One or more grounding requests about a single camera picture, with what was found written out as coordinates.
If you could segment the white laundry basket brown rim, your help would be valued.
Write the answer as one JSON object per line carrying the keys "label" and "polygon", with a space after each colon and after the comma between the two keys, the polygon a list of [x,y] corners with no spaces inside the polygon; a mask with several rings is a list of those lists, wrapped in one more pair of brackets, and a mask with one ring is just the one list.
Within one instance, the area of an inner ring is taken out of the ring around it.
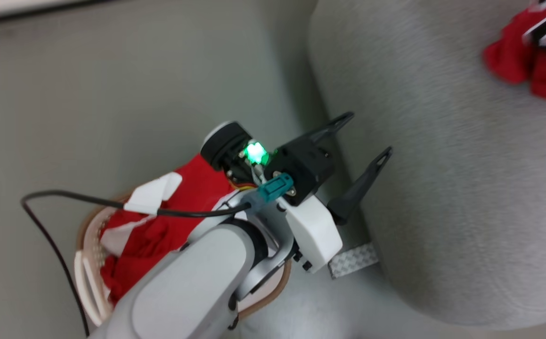
{"label": "white laundry basket brown rim", "polygon": [[[89,214],[81,225],[74,258],[76,290],[80,296],[85,313],[96,326],[100,326],[113,311],[109,300],[109,290],[101,278],[100,270],[108,256],[101,245],[101,231],[116,208],[100,206]],[[273,271],[260,279],[245,299],[238,303],[236,321],[245,320],[273,302],[284,290],[291,271],[288,257],[294,251],[294,238],[285,217],[275,207],[271,212],[264,210],[255,215],[252,221],[267,239],[270,256],[264,262],[274,264]]]}

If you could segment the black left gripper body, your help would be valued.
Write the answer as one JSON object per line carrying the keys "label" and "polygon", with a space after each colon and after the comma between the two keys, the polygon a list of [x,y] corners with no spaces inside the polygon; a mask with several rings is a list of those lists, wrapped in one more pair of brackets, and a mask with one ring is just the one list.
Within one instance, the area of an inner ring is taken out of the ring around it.
{"label": "black left gripper body", "polygon": [[334,163],[327,152],[320,148],[322,140],[329,134],[310,134],[279,146],[274,152],[266,152],[258,142],[247,144],[244,153],[251,164],[263,167],[262,177],[271,180],[275,172],[286,173],[293,180],[293,195],[285,199],[292,206],[298,206],[311,197],[334,174]]}

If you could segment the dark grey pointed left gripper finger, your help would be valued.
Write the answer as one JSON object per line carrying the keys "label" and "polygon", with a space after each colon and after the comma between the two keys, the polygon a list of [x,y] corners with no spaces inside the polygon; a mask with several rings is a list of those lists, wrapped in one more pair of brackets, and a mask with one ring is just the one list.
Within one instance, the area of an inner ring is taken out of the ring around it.
{"label": "dark grey pointed left gripper finger", "polygon": [[331,213],[336,226],[347,224],[351,215],[359,207],[392,154],[393,148],[391,146],[385,148],[383,152],[371,161],[363,174],[352,183],[343,195],[335,197],[328,202],[327,210]]}
{"label": "dark grey pointed left gripper finger", "polygon": [[350,120],[355,116],[354,112],[346,112],[341,114],[337,118],[330,120],[324,126],[314,129],[312,132],[308,133],[308,138],[314,144],[318,144],[322,140],[334,137]]}

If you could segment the silver patterned floor tape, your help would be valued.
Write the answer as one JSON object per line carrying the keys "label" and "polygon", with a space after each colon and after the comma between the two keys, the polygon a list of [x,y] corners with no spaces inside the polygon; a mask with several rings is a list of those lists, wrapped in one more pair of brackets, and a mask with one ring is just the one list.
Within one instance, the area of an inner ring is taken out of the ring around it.
{"label": "silver patterned floor tape", "polygon": [[378,264],[378,262],[379,258],[374,244],[370,242],[335,255],[327,264],[327,267],[331,279],[335,280]]}

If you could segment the grey fabric sofa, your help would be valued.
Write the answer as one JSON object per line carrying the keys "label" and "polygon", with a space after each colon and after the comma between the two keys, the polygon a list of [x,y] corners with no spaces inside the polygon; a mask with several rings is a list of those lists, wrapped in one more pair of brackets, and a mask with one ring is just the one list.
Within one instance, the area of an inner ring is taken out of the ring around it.
{"label": "grey fabric sofa", "polygon": [[318,0],[309,54],[350,175],[393,155],[362,210],[414,309],[493,330],[546,323],[546,100],[484,47],[529,0]]}

